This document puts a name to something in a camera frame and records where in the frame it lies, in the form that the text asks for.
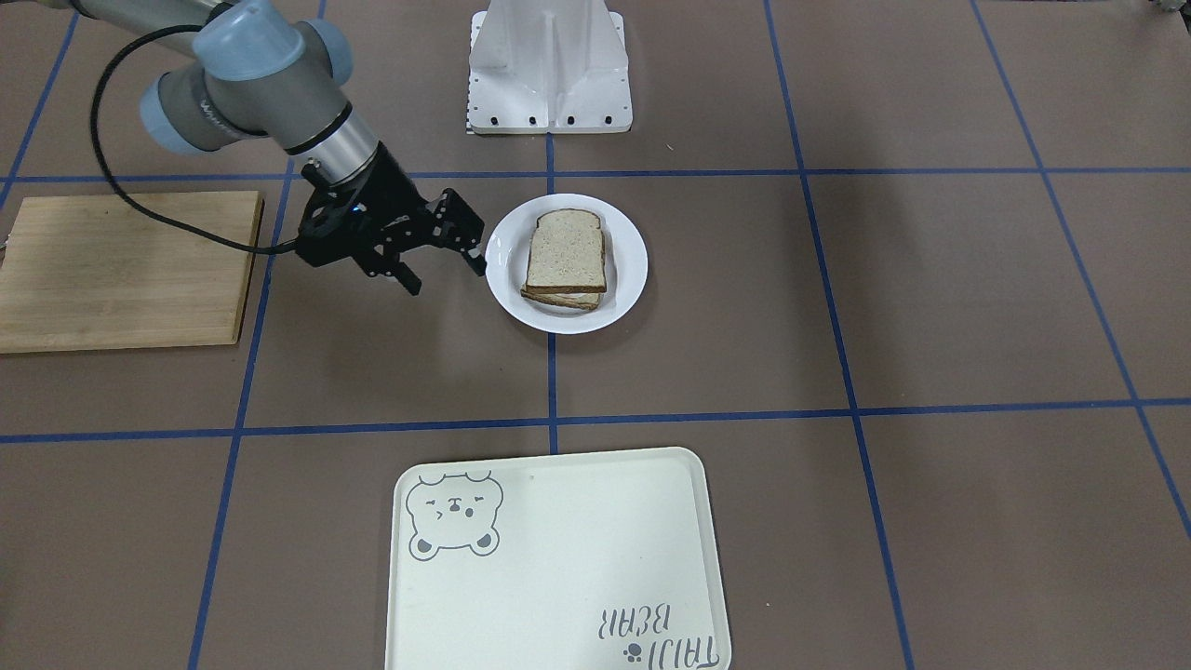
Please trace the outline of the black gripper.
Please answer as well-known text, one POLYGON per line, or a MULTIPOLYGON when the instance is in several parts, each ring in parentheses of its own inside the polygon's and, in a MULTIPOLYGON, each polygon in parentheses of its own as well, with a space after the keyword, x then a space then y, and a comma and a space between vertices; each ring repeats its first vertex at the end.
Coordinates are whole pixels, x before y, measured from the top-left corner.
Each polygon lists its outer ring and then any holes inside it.
POLYGON ((310 158, 303 179, 314 190, 303 209, 294 250, 310 267, 353 259, 370 278, 386 278, 418 296, 422 280, 403 259, 428 242, 460 253, 474 275, 488 270, 481 249, 485 223, 454 188, 428 203, 382 142, 353 179, 332 184, 310 158))

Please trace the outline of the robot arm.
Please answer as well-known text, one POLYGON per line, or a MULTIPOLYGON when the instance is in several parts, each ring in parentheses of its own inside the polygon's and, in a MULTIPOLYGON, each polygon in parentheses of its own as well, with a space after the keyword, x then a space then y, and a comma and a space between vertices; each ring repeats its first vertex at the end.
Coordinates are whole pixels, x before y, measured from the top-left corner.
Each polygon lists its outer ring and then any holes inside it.
POLYGON ((310 267, 353 259, 370 278, 391 278, 412 294, 422 282, 403 255, 418 248, 454 251, 473 273, 486 273, 481 218, 450 188, 422 196, 344 94, 353 48, 330 21, 289 21, 272 1, 55 1, 54 8, 135 35, 102 68, 88 132, 102 179, 141 215, 243 253, 295 253, 310 267), (145 130, 180 155, 275 140, 312 186, 294 240, 233 242, 149 209, 116 181, 100 144, 102 93, 124 60, 158 40, 192 62, 149 84, 138 105, 145 130))

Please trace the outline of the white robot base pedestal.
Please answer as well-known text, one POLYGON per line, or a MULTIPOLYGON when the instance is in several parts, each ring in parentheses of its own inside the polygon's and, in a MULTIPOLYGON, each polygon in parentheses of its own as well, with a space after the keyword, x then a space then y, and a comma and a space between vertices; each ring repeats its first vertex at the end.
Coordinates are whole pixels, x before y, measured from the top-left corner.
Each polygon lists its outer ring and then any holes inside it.
POLYGON ((624 19, 604 1, 492 1, 469 38, 469 132, 631 130, 624 19))

